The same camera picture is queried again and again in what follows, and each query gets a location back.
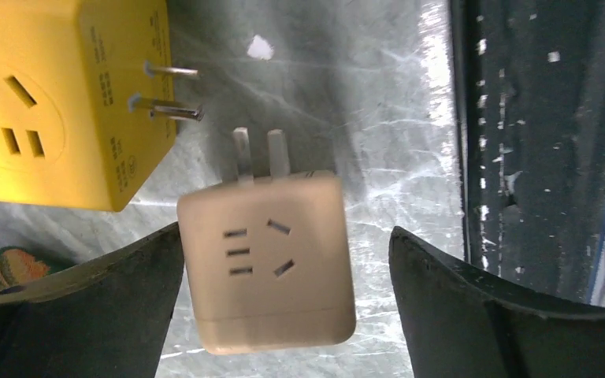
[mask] marble surface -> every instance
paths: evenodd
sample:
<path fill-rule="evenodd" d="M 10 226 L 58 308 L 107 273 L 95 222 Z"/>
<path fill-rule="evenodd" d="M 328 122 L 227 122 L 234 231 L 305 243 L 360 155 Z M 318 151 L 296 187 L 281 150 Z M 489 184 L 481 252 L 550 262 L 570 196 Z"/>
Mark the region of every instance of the marble surface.
<path fill-rule="evenodd" d="M 121 213 L 0 203 L 0 247 L 87 261 L 176 220 L 184 193 L 235 178 L 230 132 L 250 130 L 267 173 L 265 133 L 284 129 L 294 172 L 343 179 L 357 300 L 339 346 L 216 357 L 199 342 L 180 290 L 157 377 L 411 376 L 388 274 L 394 225 L 462 256 L 448 11 L 443 0 L 171 0 L 179 100 L 202 102 L 173 150 Z"/>

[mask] yellow power adapter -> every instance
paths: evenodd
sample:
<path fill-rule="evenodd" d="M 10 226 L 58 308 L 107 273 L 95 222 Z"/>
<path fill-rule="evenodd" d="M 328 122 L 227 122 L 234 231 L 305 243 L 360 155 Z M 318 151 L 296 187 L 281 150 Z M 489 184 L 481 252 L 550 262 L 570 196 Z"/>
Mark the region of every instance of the yellow power adapter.
<path fill-rule="evenodd" d="M 122 210 L 175 141 L 165 0 L 0 0 L 0 201 Z"/>

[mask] plug prong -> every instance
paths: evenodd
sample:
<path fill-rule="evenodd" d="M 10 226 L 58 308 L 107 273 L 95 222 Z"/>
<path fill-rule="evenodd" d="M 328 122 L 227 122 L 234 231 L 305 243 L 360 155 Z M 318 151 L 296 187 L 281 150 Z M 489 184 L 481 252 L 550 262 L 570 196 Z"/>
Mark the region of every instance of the plug prong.
<path fill-rule="evenodd" d="M 173 120 L 197 120 L 200 121 L 204 112 L 202 106 L 196 109 L 182 102 L 157 100 L 153 98 L 136 97 L 129 100 L 129 108 L 148 109 L 154 116 L 168 117 Z"/>
<path fill-rule="evenodd" d="M 236 145 L 238 181 L 240 183 L 253 182 L 254 171 L 251 165 L 247 128 L 236 128 L 233 130 L 233 142 Z"/>
<path fill-rule="evenodd" d="M 154 75 L 174 75 L 174 76 L 185 76 L 190 79 L 199 79 L 199 72 L 197 69 L 181 69 L 178 67 L 159 67 L 152 65 L 149 61 L 145 62 L 145 73 L 149 76 Z"/>
<path fill-rule="evenodd" d="M 270 155 L 270 175 L 281 179 L 291 175 L 291 162 L 288 160 L 286 135 L 279 129 L 268 132 L 268 151 Z"/>

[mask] power adapter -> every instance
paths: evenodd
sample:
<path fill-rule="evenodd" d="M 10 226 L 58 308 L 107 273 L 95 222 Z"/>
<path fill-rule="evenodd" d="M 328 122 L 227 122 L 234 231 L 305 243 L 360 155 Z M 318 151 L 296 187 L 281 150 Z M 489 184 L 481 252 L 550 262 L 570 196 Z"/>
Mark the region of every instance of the power adapter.
<path fill-rule="evenodd" d="M 200 109 L 165 0 L 0 0 L 0 201 L 118 211 Z"/>
<path fill-rule="evenodd" d="M 254 179 L 247 130 L 233 133 L 237 183 L 177 204 L 203 346 L 237 354 L 341 343 L 356 325 L 340 180 L 290 175 L 284 134 L 268 134 L 270 177 Z"/>

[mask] scratched surface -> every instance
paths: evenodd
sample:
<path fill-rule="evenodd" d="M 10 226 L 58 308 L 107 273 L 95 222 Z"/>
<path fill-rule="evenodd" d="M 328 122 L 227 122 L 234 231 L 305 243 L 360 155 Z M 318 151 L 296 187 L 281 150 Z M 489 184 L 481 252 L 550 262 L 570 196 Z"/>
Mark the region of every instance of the scratched surface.
<path fill-rule="evenodd" d="M 173 0 L 176 82 L 202 102 L 122 213 L 0 204 L 0 247 L 87 261 L 176 220 L 180 195 L 235 178 L 230 131 L 248 127 L 257 174 L 265 133 L 282 128 L 294 172 L 343 179 L 357 301 L 339 346 L 216 357 L 205 352 L 183 284 L 157 377 L 411 376 L 388 274 L 394 225 L 462 255 L 453 94 L 443 0 Z"/>

